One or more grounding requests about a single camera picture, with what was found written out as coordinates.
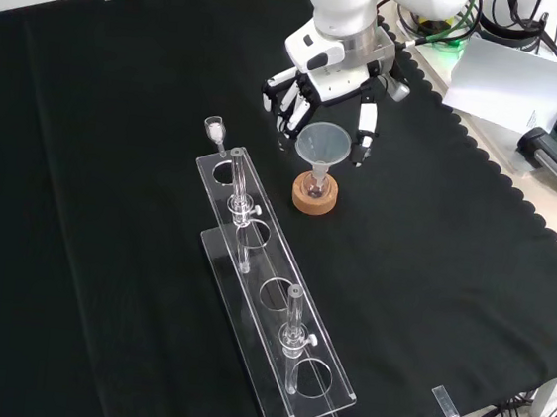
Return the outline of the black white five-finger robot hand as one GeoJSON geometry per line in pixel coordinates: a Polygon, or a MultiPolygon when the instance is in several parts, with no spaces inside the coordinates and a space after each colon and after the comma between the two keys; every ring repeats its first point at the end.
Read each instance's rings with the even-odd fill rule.
{"type": "Polygon", "coordinates": [[[319,107],[358,96],[359,123],[350,159],[360,166],[370,156],[377,135],[373,81],[390,77],[393,40],[374,24],[346,39],[335,39],[319,32],[311,20],[286,38],[284,45],[293,67],[268,78],[261,89],[264,109],[276,116],[278,132],[285,139],[298,140],[319,107]]]}

